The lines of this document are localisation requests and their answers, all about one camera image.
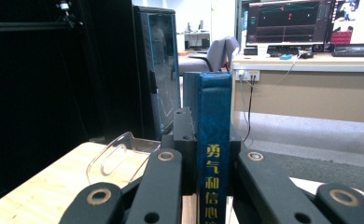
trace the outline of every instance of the transparent plastic lid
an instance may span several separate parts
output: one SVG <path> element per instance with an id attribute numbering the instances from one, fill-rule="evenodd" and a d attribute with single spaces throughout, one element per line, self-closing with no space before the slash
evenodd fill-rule
<path id="1" fill-rule="evenodd" d="M 86 176 L 89 184 L 108 182 L 123 188 L 142 175 L 151 152 L 160 148 L 160 142 L 134 138 L 124 133 L 107 145 L 89 163 Z"/>

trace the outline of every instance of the keyboard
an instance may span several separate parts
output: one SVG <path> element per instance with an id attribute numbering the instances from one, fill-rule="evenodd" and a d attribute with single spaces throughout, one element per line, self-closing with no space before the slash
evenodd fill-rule
<path id="1" fill-rule="evenodd" d="M 299 49 L 289 46 L 269 46 L 267 53 L 274 57 L 279 57 L 284 54 L 299 54 Z"/>
<path id="2" fill-rule="evenodd" d="M 359 50 L 339 50 L 331 53 L 333 57 L 364 57 L 364 49 Z"/>

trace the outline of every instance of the glass panel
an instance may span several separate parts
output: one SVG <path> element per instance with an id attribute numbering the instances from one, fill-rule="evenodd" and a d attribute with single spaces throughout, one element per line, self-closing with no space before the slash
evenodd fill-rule
<path id="1" fill-rule="evenodd" d="M 176 77 L 175 16 L 171 14 L 148 14 L 152 47 L 152 70 L 158 88 L 157 106 L 161 133 L 168 132 L 174 111 L 180 107 L 179 79 Z"/>

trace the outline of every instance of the book spine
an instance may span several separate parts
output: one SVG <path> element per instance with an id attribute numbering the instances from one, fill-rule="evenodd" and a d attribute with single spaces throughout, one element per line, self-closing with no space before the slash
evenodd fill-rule
<path id="1" fill-rule="evenodd" d="M 225 223 L 230 172 L 231 74 L 201 73 L 197 91 L 198 221 Z"/>

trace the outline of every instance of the blue book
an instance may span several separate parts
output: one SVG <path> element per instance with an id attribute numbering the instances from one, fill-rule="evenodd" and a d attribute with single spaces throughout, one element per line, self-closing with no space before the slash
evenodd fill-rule
<path id="1" fill-rule="evenodd" d="M 184 106 L 190 107 L 197 131 L 199 223 L 225 223 L 230 171 L 231 74 L 187 75 L 193 77 L 189 77 L 188 83 L 184 79 L 183 100 Z"/>

